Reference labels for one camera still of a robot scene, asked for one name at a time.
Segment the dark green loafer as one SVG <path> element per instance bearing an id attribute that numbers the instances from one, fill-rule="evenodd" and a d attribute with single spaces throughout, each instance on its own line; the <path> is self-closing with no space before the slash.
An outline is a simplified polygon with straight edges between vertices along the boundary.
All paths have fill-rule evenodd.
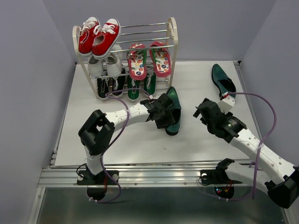
<path id="1" fill-rule="evenodd" d="M 175 122 L 174 122 L 174 124 L 169 125 L 165 131 L 168 135 L 174 136 L 174 135 L 178 134 L 179 129 L 180 129 L 181 105 L 180 105 L 177 91 L 173 86 L 171 86 L 168 89 L 168 91 L 166 92 L 166 95 L 173 101 L 173 104 L 170 107 L 170 109 L 171 109 L 171 113 L 172 113 L 172 116 L 173 116 Z"/>
<path id="2" fill-rule="evenodd" d="M 213 84 L 219 90 L 220 99 L 222 99 L 222 95 L 225 94 L 226 92 L 228 93 L 236 92 L 236 87 L 233 81 L 227 76 L 227 74 L 219 64 L 214 64 L 212 66 L 211 78 Z"/>

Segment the green canvas sneaker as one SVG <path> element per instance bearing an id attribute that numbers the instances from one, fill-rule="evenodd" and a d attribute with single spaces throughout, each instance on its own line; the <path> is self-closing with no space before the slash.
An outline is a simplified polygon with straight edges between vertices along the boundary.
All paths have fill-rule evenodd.
<path id="1" fill-rule="evenodd" d="M 130 76 L 127 78 L 128 98 L 134 102 L 139 98 L 140 81 L 132 79 Z"/>
<path id="2" fill-rule="evenodd" d="M 147 73 L 143 82 L 143 89 L 149 95 L 154 95 L 156 92 L 156 75 L 154 72 Z"/>

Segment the pink slide sandal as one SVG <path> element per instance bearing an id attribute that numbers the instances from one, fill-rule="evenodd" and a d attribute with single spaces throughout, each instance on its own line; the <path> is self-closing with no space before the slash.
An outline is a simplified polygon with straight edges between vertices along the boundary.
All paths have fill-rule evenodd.
<path id="1" fill-rule="evenodd" d="M 150 44 L 150 57 L 153 62 L 154 72 L 157 77 L 167 77 L 171 75 L 171 56 L 168 48 L 161 41 L 154 41 Z"/>
<path id="2" fill-rule="evenodd" d="M 130 51 L 127 53 L 129 76 L 137 81 L 144 80 L 147 75 L 145 46 L 135 43 L 129 49 Z"/>

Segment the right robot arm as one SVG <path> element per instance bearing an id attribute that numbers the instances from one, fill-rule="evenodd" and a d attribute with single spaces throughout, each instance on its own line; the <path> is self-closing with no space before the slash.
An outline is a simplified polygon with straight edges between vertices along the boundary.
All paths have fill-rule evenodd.
<path id="1" fill-rule="evenodd" d="M 244 166 L 226 158 L 215 169 L 202 170 L 199 183 L 220 185 L 244 183 L 266 193 L 278 206 L 288 209 L 299 197 L 299 168 L 284 160 L 230 112 L 230 98 L 219 103 L 207 98 L 196 108 L 195 118 L 207 126 L 210 134 L 247 155 L 255 166 Z"/>

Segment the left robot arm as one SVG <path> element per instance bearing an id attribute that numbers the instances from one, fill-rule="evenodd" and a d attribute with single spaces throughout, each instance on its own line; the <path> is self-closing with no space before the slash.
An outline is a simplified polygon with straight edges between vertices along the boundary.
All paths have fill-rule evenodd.
<path id="1" fill-rule="evenodd" d="M 132 107 L 116 112 L 95 110 L 80 128 L 78 135 L 85 148 L 85 170 L 77 172 L 79 185 L 101 185 L 108 178 L 103 166 L 103 154 L 114 142 L 114 132 L 125 127 L 154 121 L 158 129 L 176 135 L 180 128 L 181 105 L 176 93 L 167 91 L 158 98 L 142 100 Z"/>

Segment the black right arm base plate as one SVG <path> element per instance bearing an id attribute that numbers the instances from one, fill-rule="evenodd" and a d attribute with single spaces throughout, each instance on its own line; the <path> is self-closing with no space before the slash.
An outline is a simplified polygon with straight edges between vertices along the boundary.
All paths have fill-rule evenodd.
<path id="1" fill-rule="evenodd" d="M 223 170 L 206 169 L 200 171 L 198 182 L 203 186 L 208 186 L 211 184 L 230 184 L 231 180 Z"/>

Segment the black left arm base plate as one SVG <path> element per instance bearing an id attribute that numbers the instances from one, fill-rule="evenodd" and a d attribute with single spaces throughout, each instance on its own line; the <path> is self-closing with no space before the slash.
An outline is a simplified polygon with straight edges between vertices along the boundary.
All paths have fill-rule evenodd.
<path id="1" fill-rule="evenodd" d="M 97 175 L 93 175 L 88 170 L 80 170 L 78 172 L 81 176 L 77 178 L 77 185 L 88 186 L 88 185 L 116 185 L 104 171 L 100 172 Z"/>

